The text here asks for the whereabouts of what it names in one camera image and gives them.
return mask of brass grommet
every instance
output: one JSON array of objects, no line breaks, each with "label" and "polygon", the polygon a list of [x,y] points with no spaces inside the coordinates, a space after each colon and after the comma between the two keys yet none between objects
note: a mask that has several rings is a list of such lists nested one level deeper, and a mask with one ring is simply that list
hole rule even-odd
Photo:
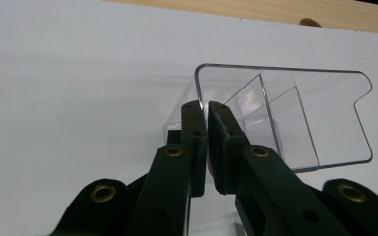
[{"label": "brass grommet", "polygon": [[252,155],[257,157],[266,157],[269,155],[269,152],[266,149],[263,149],[261,147],[252,147],[250,149],[250,152]]},{"label": "brass grommet", "polygon": [[367,200],[366,195],[359,189],[353,187],[350,184],[339,184],[337,186],[337,191],[346,199],[357,203],[363,203]]},{"label": "brass grommet", "polygon": [[95,203],[105,203],[111,200],[116,194],[112,185],[98,185],[91,192],[91,200]]},{"label": "brass grommet", "polygon": [[179,156],[183,153],[183,150],[182,148],[180,147],[168,147],[165,149],[164,153],[167,155],[167,156]]}]

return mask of clear plastic container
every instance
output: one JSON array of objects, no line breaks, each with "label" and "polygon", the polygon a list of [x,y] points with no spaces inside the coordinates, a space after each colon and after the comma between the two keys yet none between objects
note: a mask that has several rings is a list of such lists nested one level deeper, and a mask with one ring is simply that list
hole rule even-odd
[{"label": "clear plastic container", "polygon": [[361,72],[203,64],[164,125],[180,129],[180,106],[210,100],[234,113],[251,144],[274,149],[296,171],[370,161],[355,108],[370,93]]}]

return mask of wooden surface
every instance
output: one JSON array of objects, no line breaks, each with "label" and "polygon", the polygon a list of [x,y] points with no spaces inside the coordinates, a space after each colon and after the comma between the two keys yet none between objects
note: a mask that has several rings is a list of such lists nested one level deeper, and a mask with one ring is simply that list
hole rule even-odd
[{"label": "wooden surface", "polygon": [[112,1],[289,24],[310,18],[323,28],[378,32],[378,5],[353,0]]}]

